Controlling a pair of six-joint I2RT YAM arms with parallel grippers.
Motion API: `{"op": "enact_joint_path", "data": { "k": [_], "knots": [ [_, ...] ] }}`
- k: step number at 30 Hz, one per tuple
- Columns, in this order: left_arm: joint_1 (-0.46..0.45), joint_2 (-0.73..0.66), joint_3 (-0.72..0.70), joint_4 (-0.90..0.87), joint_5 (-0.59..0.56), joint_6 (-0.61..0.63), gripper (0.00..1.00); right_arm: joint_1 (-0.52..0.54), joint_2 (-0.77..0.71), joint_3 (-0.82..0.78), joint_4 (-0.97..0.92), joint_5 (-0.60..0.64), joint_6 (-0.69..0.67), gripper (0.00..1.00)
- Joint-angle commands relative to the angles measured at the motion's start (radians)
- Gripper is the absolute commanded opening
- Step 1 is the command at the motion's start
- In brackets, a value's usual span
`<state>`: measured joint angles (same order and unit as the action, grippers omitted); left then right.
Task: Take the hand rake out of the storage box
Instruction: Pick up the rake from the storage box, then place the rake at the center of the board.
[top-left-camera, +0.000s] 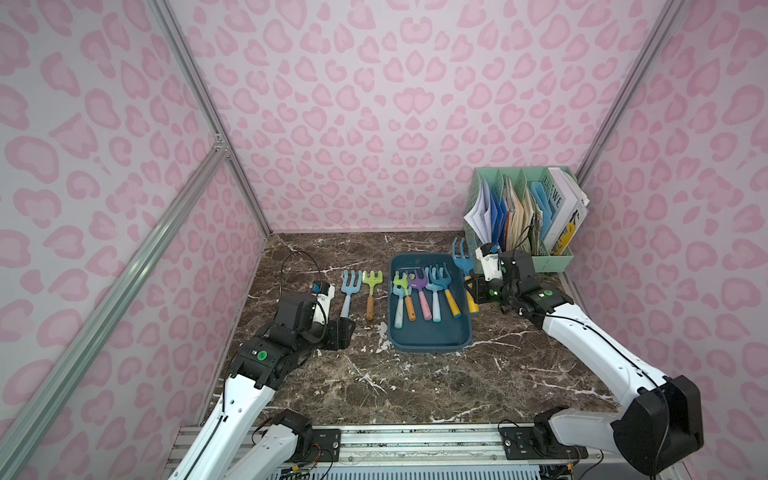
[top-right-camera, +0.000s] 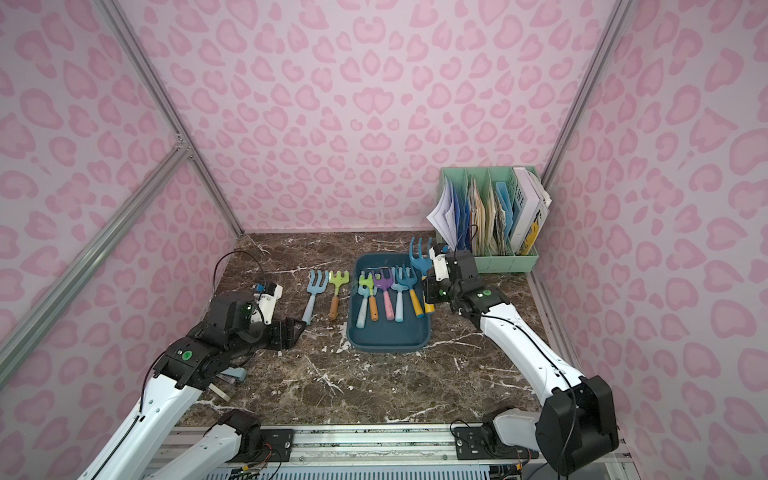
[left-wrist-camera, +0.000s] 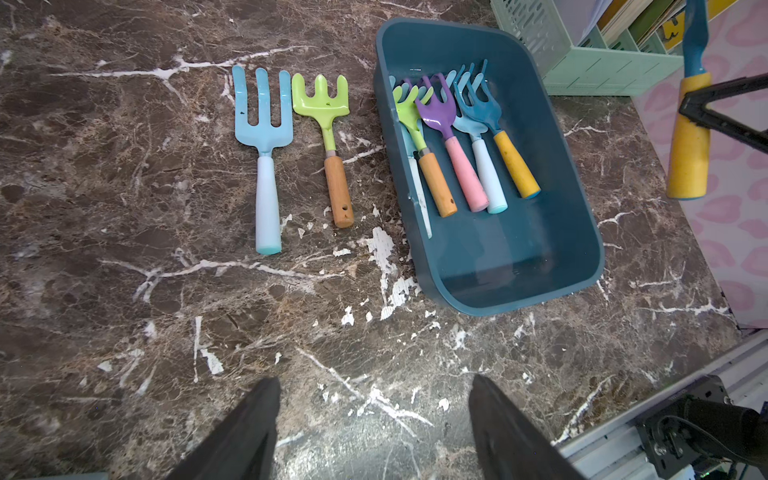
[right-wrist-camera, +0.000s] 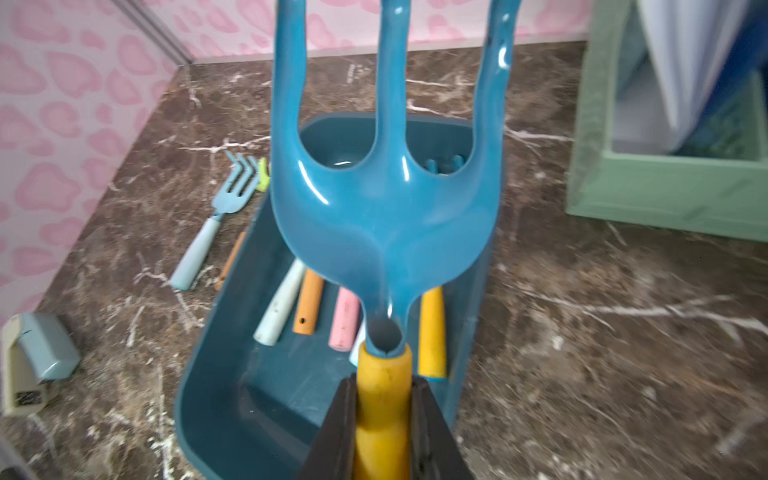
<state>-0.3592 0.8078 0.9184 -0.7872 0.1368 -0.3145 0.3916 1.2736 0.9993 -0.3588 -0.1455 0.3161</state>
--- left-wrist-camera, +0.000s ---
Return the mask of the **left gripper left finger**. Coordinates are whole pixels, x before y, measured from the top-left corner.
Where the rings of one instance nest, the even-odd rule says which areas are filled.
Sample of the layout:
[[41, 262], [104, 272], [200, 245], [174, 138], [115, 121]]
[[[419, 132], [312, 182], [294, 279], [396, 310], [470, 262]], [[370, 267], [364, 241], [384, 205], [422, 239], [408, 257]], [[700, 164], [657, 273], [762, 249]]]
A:
[[169, 474], [170, 479], [268, 479], [277, 443], [280, 382], [260, 380]]

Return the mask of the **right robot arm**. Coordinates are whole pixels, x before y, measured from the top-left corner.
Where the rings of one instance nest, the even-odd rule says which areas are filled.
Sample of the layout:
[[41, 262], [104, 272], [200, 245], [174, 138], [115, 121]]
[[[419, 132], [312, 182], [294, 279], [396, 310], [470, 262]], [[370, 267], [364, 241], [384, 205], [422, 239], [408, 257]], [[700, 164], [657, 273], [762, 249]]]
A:
[[[767, 151], [765, 130], [756, 130], [708, 107], [718, 100], [766, 88], [766, 74], [717, 84], [708, 73], [683, 79], [670, 154], [670, 198], [691, 200], [707, 193], [712, 130], [762, 153]], [[670, 479], [685, 464], [701, 457], [767, 468], [767, 412], [732, 405], [727, 400], [719, 378], [708, 376], [638, 418], [642, 444], [660, 477]]]

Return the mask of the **green rake wooden handle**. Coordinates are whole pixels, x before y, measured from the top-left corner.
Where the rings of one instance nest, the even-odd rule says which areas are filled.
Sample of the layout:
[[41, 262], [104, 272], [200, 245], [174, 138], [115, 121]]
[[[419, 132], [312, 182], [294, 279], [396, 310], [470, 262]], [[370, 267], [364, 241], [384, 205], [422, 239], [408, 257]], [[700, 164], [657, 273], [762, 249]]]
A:
[[334, 224], [338, 228], [348, 228], [354, 224], [354, 212], [351, 204], [346, 174], [342, 159], [336, 154], [336, 143], [332, 129], [333, 120], [350, 113], [348, 82], [343, 75], [336, 80], [336, 96], [330, 97], [328, 81], [323, 75], [315, 78], [314, 95], [306, 94], [305, 79], [300, 73], [291, 80], [293, 110], [306, 117], [313, 118], [321, 128], [326, 158], [326, 175]]

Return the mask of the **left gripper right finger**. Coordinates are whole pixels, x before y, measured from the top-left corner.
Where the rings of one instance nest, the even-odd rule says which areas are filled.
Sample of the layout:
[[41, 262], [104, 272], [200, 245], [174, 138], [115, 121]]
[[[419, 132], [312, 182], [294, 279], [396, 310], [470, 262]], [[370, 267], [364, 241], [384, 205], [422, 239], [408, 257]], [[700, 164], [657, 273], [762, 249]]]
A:
[[484, 478], [583, 477], [490, 378], [473, 377], [468, 408]]

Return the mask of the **teal fork yellow handle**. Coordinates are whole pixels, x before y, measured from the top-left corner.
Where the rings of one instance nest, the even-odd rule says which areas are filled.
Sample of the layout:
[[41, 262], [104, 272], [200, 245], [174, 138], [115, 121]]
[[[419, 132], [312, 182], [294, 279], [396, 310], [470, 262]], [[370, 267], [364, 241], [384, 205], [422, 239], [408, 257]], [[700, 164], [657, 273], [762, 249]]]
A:
[[[684, 78], [680, 82], [679, 106], [687, 93], [708, 87], [712, 75], [702, 63], [709, 41], [707, 2], [687, 1], [682, 40]], [[709, 169], [710, 132], [678, 113], [675, 119], [667, 196], [677, 200], [698, 199], [706, 195]]]

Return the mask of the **light blue fork white handle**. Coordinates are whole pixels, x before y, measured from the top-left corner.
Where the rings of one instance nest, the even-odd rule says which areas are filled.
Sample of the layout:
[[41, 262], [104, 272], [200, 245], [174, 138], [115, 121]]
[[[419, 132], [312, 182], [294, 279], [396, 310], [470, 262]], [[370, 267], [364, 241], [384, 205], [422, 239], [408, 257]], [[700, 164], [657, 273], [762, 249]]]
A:
[[273, 255], [282, 250], [278, 194], [275, 179], [275, 164], [272, 151], [285, 147], [293, 140], [291, 76], [281, 70], [279, 73], [279, 99], [281, 106], [280, 126], [271, 123], [270, 90], [268, 74], [264, 68], [256, 69], [258, 90], [258, 123], [248, 121], [248, 94], [244, 69], [232, 67], [235, 87], [236, 139], [243, 145], [258, 150], [258, 175], [255, 200], [255, 246], [261, 255]]

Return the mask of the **teal rake yellow handle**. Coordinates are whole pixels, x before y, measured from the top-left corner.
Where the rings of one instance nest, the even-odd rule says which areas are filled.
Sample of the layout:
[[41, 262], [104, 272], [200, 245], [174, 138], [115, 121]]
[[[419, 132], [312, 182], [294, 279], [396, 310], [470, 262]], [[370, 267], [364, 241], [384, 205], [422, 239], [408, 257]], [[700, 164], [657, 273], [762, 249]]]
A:
[[485, 76], [488, 60], [485, 59], [482, 68], [470, 80], [475, 69], [471, 63], [469, 68], [463, 65], [453, 82], [455, 96], [463, 115], [486, 125], [493, 134], [494, 141], [503, 157], [509, 174], [523, 199], [533, 198], [541, 188], [531, 173], [523, 157], [510, 140], [506, 131], [500, 126], [502, 110], [492, 95]]

